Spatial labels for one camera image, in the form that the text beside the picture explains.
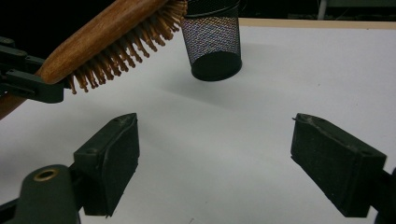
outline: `black clamp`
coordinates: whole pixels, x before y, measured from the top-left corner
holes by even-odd
[[[396,169],[383,170],[387,156],[325,119],[297,114],[291,157],[344,217],[396,223]]]
[[[87,216],[112,216],[139,155],[136,113],[114,118],[75,151],[70,167],[26,176],[20,197],[0,205],[0,223],[78,224],[81,208]]]
[[[34,75],[45,60],[16,49],[14,40],[0,36],[0,96],[8,92],[48,104],[64,100],[63,81],[47,84]]]

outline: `hairbrush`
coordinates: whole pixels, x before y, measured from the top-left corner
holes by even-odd
[[[47,84],[62,80],[73,94],[75,81],[85,92],[119,77],[165,46],[187,13],[187,0],[116,0],[58,46],[35,72]],[[0,119],[26,99],[0,97]]]

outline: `hairbrush handle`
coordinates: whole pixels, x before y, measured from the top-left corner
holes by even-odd
[[[62,80],[152,15],[167,1],[115,1],[53,51],[37,74],[48,84]]]
[[[23,104],[26,98],[6,93],[0,97],[0,120]]]

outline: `mesh cup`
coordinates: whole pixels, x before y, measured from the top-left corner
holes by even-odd
[[[181,28],[192,75],[203,81],[232,77],[242,67],[239,0],[190,0]]]

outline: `white table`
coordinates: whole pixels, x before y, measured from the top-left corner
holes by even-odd
[[[113,217],[83,224],[372,224],[345,218],[290,158],[297,113],[324,118],[396,167],[396,31],[241,27],[242,70],[191,75],[182,33],[97,90],[27,101],[0,122],[0,202],[120,115],[137,113],[141,157]]]

